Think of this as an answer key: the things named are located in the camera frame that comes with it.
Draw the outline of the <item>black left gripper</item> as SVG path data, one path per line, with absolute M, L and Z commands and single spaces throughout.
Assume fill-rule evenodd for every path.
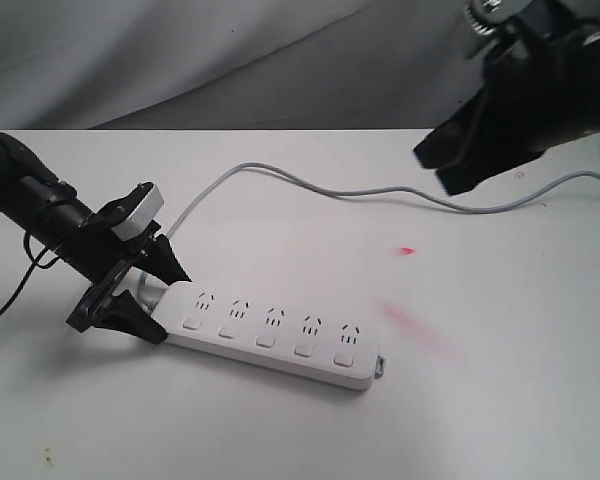
M 67 324 L 80 333 L 90 328 L 124 333 L 152 345 L 168 334 L 134 299 L 129 290 L 115 292 L 128 271 L 142 263 L 142 271 L 167 285 L 190 282 L 165 235 L 154 237 L 159 225 L 151 222 L 137 240 L 121 242 L 100 226 L 79 229 L 60 248 L 59 256 L 91 282 Z

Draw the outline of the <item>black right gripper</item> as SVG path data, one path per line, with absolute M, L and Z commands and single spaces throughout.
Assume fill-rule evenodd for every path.
M 448 196 L 600 133 L 600 19 L 510 16 L 484 57 L 483 79 L 480 94 L 413 149 Z

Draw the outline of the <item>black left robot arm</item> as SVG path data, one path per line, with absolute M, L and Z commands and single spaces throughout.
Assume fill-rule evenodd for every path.
M 39 241 L 89 281 L 67 319 L 79 332 L 107 329 L 153 345 L 167 339 L 130 291 L 116 290 L 132 268 L 167 285 L 187 280 L 155 220 L 163 204 L 158 187 L 143 182 L 92 211 L 26 145 L 0 133 L 0 213 L 22 228 L 25 248 Z

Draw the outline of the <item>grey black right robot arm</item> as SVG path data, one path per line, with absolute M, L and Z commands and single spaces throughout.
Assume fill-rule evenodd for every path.
M 482 85 L 413 150 L 449 196 L 600 134 L 600 19 L 562 1 L 468 1 L 451 33 Z

